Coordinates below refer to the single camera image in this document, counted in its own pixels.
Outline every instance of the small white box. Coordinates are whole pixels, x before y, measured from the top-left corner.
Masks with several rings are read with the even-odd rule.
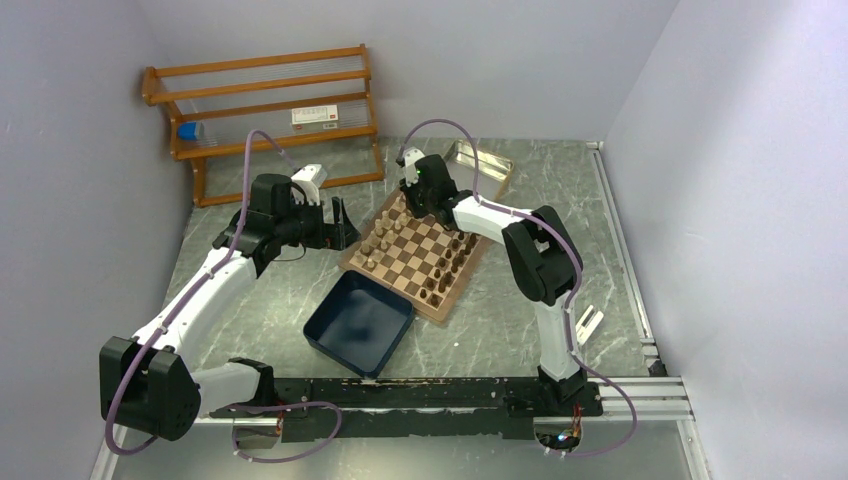
[[[339,128],[339,107],[322,105],[292,109],[294,133],[315,133]]]

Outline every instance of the chessboard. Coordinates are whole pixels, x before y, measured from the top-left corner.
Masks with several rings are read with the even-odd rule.
[[[388,287],[420,315],[442,324],[491,243],[476,234],[445,230],[432,215],[413,218],[403,194],[395,190],[339,266]]]

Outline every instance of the dark blue tray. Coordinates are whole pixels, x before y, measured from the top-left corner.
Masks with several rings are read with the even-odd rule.
[[[409,300],[348,271],[303,326],[309,344],[355,373],[376,378],[415,310]]]

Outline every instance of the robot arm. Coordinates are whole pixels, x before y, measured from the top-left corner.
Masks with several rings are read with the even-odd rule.
[[[562,315],[565,298],[574,287],[575,271],[560,245],[533,222],[484,207],[470,191],[457,190],[439,155],[425,156],[411,148],[399,163],[404,172],[400,188],[413,215],[432,214],[445,228],[476,233],[506,247],[516,285],[533,303],[542,342],[540,375],[547,377],[560,398],[579,390],[586,373],[574,361],[566,341],[565,328],[571,329],[572,339],[577,338],[574,324],[569,321],[566,327]],[[522,211],[543,220],[573,248],[553,208],[503,210]]]
[[[333,198],[334,222],[324,223],[318,187],[326,178],[321,165],[307,165],[294,176],[262,174],[251,186],[247,218],[235,254],[190,298],[197,280],[226,257],[235,239],[239,213],[213,243],[198,272],[171,303],[132,338],[113,337],[100,351],[101,415],[106,419],[118,384],[136,353],[156,330],[162,335],[133,374],[118,407],[116,423],[176,440],[194,419],[232,404],[276,402],[270,366],[248,359],[191,372],[186,364],[220,313],[240,297],[276,258],[283,245],[343,250],[359,239],[344,203]],[[170,327],[162,320],[182,299],[189,298]]]

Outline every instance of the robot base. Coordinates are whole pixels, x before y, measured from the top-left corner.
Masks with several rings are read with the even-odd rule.
[[[598,384],[588,382],[567,400],[557,402],[550,386],[538,377],[277,378],[275,388],[284,404],[305,398],[341,407],[344,420],[339,438],[500,434],[504,439],[531,440],[537,438],[535,417],[571,417],[575,405],[585,417],[603,414]],[[219,410],[212,416],[247,415]],[[289,412],[281,441],[325,438],[335,423],[331,410]]]

